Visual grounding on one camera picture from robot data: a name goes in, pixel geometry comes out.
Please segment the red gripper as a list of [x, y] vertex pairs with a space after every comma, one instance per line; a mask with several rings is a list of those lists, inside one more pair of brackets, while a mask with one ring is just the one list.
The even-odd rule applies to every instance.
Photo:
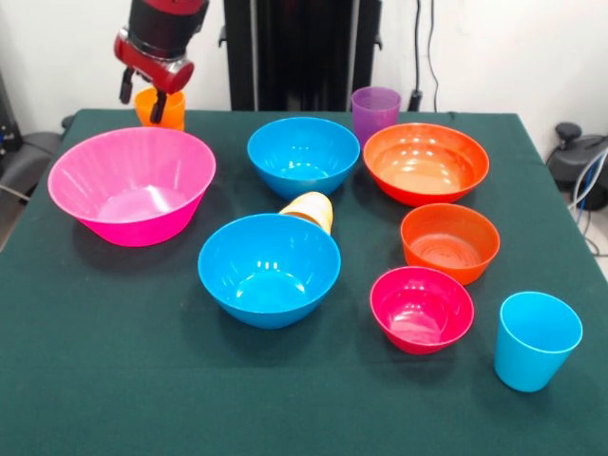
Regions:
[[150, 122], [160, 124], [166, 105], [167, 94], [184, 89], [190, 81], [195, 66], [186, 57], [166, 60], [139, 51], [128, 36], [128, 29], [121, 28], [114, 42], [115, 56], [125, 65], [119, 99], [127, 105], [132, 96], [134, 74], [141, 75], [156, 89], [156, 102], [150, 113]]

